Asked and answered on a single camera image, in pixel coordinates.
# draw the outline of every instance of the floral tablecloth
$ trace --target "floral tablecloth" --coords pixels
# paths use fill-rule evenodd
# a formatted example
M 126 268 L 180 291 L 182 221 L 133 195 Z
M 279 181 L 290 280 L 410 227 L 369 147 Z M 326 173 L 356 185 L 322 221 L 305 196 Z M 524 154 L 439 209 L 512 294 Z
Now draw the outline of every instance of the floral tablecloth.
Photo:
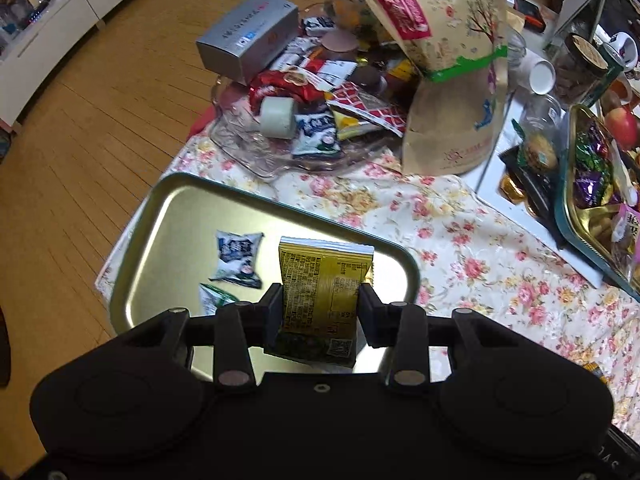
M 640 440 L 639 305 L 594 289 L 561 258 L 500 213 L 481 205 L 456 176 L 402 176 L 379 159 L 341 176 L 290 172 L 267 183 L 229 160 L 205 134 L 191 137 L 166 173 L 184 171 L 298 207 L 396 242 L 421 273 L 417 303 L 450 316 L 469 307 L 578 364 L 596 362 L 616 402 L 615 423 Z M 108 301 L 136 217 L 96 281 Z M 433 349 L 432 378 L 449 373 Z

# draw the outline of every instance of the white paper cup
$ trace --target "white paper cup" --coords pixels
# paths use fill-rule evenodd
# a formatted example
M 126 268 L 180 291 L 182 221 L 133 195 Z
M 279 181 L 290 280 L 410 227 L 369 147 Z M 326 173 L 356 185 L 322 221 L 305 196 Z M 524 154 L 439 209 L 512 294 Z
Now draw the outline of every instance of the white paper cup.
M 556 83 L 554 66 L 529 49 L 513 73 L 517 85 L 524 86 L 534 94 L 548 94 Z

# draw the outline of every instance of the nutrition label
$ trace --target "nutrition label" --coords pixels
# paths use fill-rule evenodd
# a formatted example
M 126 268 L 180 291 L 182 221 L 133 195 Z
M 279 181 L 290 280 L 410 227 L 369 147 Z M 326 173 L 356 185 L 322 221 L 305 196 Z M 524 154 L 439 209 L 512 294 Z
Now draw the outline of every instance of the nutrition label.
M 282 255 L 280 268 L 285 284 L 285 330 L 311 329 L 321 259 L 304 254 Z

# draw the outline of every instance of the red label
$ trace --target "red label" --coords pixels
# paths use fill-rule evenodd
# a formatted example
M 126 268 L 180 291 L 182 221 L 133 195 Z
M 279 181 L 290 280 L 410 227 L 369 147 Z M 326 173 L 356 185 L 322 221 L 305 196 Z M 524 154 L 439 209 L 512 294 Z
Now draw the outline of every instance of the red label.
M 416 0 L 378 0 L 403 40 L 430 38 L 427 18 Z

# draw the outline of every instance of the gold tray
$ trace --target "gold tray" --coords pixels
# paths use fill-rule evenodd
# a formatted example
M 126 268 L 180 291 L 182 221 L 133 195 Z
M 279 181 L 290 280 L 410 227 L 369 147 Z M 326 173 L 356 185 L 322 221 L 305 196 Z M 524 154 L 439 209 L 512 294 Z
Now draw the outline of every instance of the gold tray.
M 585 131 L 591 121 L 596 121 L 599 129 L 605 134 L 607 142 L 610 142 L 611 134 L 606 129 L 602 121 L 597 118 L 588 108 L 575 105 L 567 112 L 569 117 L 569 144 L 567 155 L 567 172 L 564 176 L 564 200 L 563 208 L 566 217 L 570 220 L 569 227 L 574 235 L 591 251 L 601 257 L 610 271 L 617 275 L 620 280 L 628 283 L 626 278 L 617 269 L 610 251 L 604 247 L 597 238 L 591 235 L 591 225 L 598 221 L 602 216 L 612 218 L 618 212 L 620 204 L 606 205 L 600 207 L 592 207 L 588 209 L 580 209 L 576 207 L 574 200 L 574 177 L 575 177 L 575 137 L 578 132 Z M 638 280 L 632 279 L 630 283 L 635 291 L 640 291 L 640 283 Z
M 412 302 L 418 293 L 418 267 L 396 244 L 210 180 L 174 173 L 152 189 L 124 255 L 109 305 L 117 333 L 175 306 L 187 307 L 192 316 L 204 314 L 198 284 L 209 283 L 216 269 L 216 230 L 264 233 L 255 264 L 262 289 L 213 282 L 240 300 L 258 301 L 271 283 L 282 282 L 281 235 L 372 245 L 373 287 L 380 299 Z M 375 372 L 383 350 L 364 347 L 354 371 Z M 266 355 L 261 348 L 251 348 L 250 354 L 257 380 L 265 371 L 321 371 Z M 212 359 L 213 348 L 196 348 L 192 370 L 210 379 Z

